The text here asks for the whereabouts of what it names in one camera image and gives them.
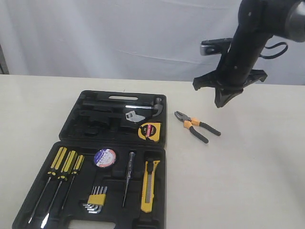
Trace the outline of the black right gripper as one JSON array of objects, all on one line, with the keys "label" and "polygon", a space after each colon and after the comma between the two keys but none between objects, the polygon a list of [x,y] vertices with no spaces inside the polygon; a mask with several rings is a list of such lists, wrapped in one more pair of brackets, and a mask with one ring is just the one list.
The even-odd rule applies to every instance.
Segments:
[{"label": "black right gripper", "polygon": [[211,87],[215,89],[215,99],[214,103],[217,108],[224,107],[230,100],[234,97],[240,95],[244,88],[257,82],[264,82],[267,78],[267,74],[264,70],[254,70],[250,71],[247,76],[246,81],[241,85],[230,85],[228,83],[222,82],[218,77],[218,72],[216,70],[209,72],[203,76],[196,77],[193,80],[193,87],[196,91],[203,87]]}]

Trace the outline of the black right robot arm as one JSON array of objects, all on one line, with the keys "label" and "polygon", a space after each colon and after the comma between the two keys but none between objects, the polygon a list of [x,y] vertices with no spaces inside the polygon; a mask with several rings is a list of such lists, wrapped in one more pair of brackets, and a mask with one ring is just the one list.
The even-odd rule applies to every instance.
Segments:
[{"label": "black right robot arm", "polygon": [[284,54],[286,42],[273,45],[285,48],[271,56],[262,55],[268,40],[274,36],[295,42],[305,41],[305,2],[303,0],[243,0],[238,11],[238,26],[232,38],[201,42],[203,56],[220,54],[216,69],[193,80],[197,91],[203,87],[215,89],[216,107],[224,107],[240,95],[244,88],[264,82],[267,74],[253,69],[258,58],[274,59]]}]

